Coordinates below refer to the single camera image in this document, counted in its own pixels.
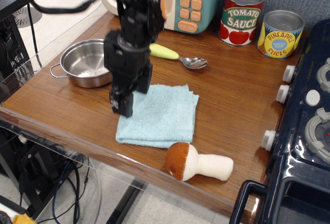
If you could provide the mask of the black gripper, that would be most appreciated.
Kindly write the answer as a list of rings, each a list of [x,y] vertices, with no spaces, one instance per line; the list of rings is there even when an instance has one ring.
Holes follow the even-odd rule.
[[[121,37],[120,30],[111,31],[104,41],[104,66],[112,73],[109,92],[113,113],[125,117],[133,114],[132,91],[147,93],[152,76],[149,45],[133,47]]]

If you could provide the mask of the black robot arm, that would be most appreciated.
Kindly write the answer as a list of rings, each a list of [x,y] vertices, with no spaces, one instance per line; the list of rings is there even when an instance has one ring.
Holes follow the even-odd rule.
[[[121,24],[104,40],[104,66],[112,73],[109,99],[114,113],[133,114],[133,92],[146,94],[153,66],[150,44],[163,31],[161,0],[116,0]]]

